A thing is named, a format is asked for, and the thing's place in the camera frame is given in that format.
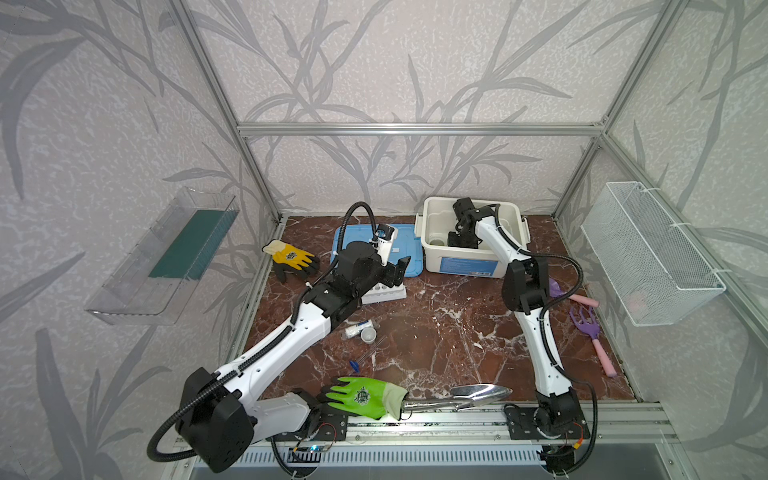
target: blue lid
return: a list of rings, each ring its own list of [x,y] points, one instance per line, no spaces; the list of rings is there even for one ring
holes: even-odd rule
[[[416,236],[415,225],[413,223],[388,223],[397,229],[397,238],[395,243],[392,244],[392,252],[389,254],[389,261],[397,263],[403,257],[410,256],[411,262],[406,269],[406,276],[419,276],[424,271],[424,254],[422,250],[422,241]],[[336,229],[336,233],[333,235],[333,245],[331,251],[336,249],[336,243],[339,241],[339,230]],[[344,245],[346,247],[349,242],[371,241],[371,226],[367,223],[361,225],[347,225],[344,232]]]

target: wall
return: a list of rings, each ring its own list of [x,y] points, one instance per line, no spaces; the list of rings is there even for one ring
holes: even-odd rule
[[[664,2],[188,3],[240,122],[595,122]],[[486,141],[251,144],[285,211],[343,212],[366,200],[413,212],[429,195],[465,194],[539,213],[552,212],[586,145]]]
[[[158,478],[147,440],[226,355],[273,223],[164,2],[3,2],[0,31],[0,478]],[[181,186],[241,207],[184,314],[86,313]]]
[[[611,131],[763,304],[767,6],[689,2]],[[664,404],[702,479],[764,478],[766,351],[722,296],[677,325],[633,326],[581,233],[605,182],[623,180],[598,155],[559,219],[603,325],[641,397]]]

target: pink handle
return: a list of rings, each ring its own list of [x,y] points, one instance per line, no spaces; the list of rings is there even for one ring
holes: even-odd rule
[[[614,368],[614,364],[611,363],[611,359],[608,358],[608,354],[605,352],[605,350],[603,350],[603,346],[600,344],[600,340],[592,339],[592,345],[594,345],[594,351],[598,353],[600,363],[603,364],[605,375],[611,378],[615,377],[617,373],[616,369]]]
[[[588,296],[571,295],[568,298],[570,298],[575,302],[579,302],[582,305],[593,306],[594,308],[598,308],[600,306],[600,302],[598,302],[595,299],[589,298]]]

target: brown marble surface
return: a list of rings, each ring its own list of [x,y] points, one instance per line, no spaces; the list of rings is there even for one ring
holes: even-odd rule
[[[355,217],[350,223],[367,223]],[[413,223],[413,217],[377,217],[386,223]],[[532,251],[565,253],[554,223],[547,216],[529,216]],[[324,271],[329,264],[333,234],[341,225],[337,217],[291,217],[283,241],[314,253]],[[563,291],[572,286],[576,272],[565,262],[551,262],[550,275]],[[377,339],[386,340],[360,366],[360,375],[393,382],[407,388],[411,397],[446,396],[453,386],[498,383],[512,389],[510,399],[535,400],[533,365],[528,357],[522,329],[501,298],[502,279],[424,272],[405,279],[408,298],[363,306],[350,317],[355,321],[375,319],[381,327]],[[296,295],[304,288],[297,276],[281,284],[269,278],[253,321],[246,349],[261,340],[290,315]],[[609,379],[588,336],[575,329],[568,317],[570,300],[551,311],[554,338],[566,370],[588,379],[599,399],[634,399],[623,375]],[[350,360],[357,360],[371,346],[359,337],[341,338],[341,328],[318,342],[278,377],[265,391],[267,398],[296,387],[312,394],[333,376],[353,373]],[[601,341],[618,368],[611,346]],[[589,391],[577,386],[579,397]]]

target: green mat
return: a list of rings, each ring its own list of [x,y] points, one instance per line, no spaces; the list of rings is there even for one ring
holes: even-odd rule
[[[237,210],[198,210],[149,276],[199,280],[237,216]]]

